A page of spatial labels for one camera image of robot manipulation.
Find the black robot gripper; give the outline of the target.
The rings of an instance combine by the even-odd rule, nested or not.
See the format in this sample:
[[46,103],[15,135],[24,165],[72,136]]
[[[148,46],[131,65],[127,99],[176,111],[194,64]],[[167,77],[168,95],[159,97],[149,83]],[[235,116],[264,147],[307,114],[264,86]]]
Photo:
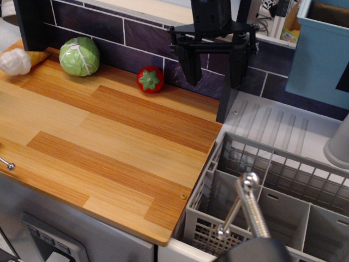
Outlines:
[[[224,53],[241,45],[250,52],[258,52],[255,20],[259,1],[191,1],[193,23],[171,26],[171,52],[178,56],[186,81],[196,86],[202,77],[199,53]],[[244,49],[230,53],[230,85],[238,88],[245,76],[247,64]]]

